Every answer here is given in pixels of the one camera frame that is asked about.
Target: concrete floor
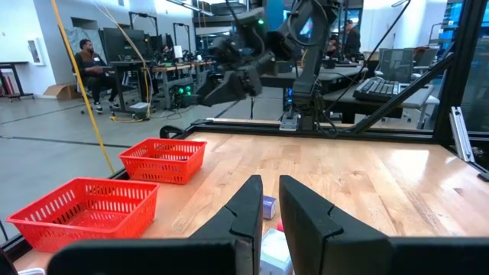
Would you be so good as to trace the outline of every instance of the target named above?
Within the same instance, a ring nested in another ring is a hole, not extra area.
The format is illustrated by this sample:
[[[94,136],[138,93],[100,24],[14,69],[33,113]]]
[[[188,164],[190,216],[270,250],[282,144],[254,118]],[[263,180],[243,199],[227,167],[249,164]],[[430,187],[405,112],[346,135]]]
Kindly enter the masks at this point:
[[[254,107],[254,119],[277,120],[282,115],[281,89],[265,88]],[[250,99],[239,102],[221,118],[249,118]],[[105,144],[131,146],[145,138],[159,137],[160,128],[173,125],[186,128],[200,118],[215,117],[231,103],[211,108],[196,106],[182,114],[182,118],[169,120],[155,118],[141,123],[114,123],[109,113],[96,115]],[[13,212],[39,199],[51,190],[77,176],[107,177],[111,172],[98,146],[67,144],[52,141],[11,139],[41,138],[59,141],[96,143],[88,115],[81,115],[83,101],[75,99],[58,102],[53,99],[22,99],[10,103],[0,99],[0,220],[11,238],[17,229],[6,224],[5,219]],[[419,112],[410,111],[412,123],[406,119],[391,119],[388,127],[415,128]],[[120,115],[120,119],[130,119]],[[115,169],[122,168],[117,154],[124,148],[107,147]]]

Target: keyboard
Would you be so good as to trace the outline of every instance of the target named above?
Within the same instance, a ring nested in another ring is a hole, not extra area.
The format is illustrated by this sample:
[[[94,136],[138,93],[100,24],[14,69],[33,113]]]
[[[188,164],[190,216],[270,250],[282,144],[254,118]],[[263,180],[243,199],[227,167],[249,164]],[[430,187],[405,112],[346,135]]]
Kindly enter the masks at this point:
[[[353,97],[359,100],[388,102],[400,92],[399,82],[372,77],[365,80],[355,89]]]

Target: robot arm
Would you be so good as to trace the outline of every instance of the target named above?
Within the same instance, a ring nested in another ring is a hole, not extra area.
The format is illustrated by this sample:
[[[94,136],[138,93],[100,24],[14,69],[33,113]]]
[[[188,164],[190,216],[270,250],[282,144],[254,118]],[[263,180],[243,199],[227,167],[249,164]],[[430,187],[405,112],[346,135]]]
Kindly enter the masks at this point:
[[[310,104],[329,29],[338,17],[341,3],[342,0],[299,0],[290,18],[277,30],[268,33],[264,29],[263,8],[239,15],[236,22],[239,36],[253,53],[250,57],[243,57],[238,42],[230,37],[216,40],[209,50],[222,64],[225,72],[208,76],[206,83],[187,100],[192,105],[212,106],[259,95],[262,90],[260,76],[274,74],[276,58],[293,58],[296,47],[294,38],[299,36],[308,18],[312,18],[311,40],[315,43],[302,43],[308,47],[306,66],[293,85],[294,101],[300,105]]]

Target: man sitting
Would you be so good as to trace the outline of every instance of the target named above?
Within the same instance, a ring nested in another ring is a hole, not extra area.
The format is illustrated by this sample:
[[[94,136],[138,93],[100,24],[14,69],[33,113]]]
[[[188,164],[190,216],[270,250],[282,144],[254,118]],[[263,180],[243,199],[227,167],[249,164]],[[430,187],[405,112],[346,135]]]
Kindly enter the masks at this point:
[[[100,105],[100,92],[102,88],[112,89],[108,103],[113,108],[119,108],[119,104],[114,101],[118,93],[115,78],[107,76],[104,73],[101,66],[107,66],[107,64],[105,64],[104,60],[97,53],[93,52],[92,41],[82,39],[79,42],[79,48],[82,50],[75,55],[76,64],[84,85],[92,91],[95,110],[98,113],[102,113],[103,111]]]

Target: red basket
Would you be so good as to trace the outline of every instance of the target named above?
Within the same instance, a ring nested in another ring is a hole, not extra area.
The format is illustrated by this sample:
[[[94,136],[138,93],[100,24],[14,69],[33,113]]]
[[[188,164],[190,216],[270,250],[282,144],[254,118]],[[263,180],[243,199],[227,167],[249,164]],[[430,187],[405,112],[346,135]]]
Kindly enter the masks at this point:
[[[139,238],[154,218],[158,185],[76,178],[7,218],[39,251],[90,238]]]
[[[206,144],[148,138],[119,157],[132,180],[186,184],[202,166]]]

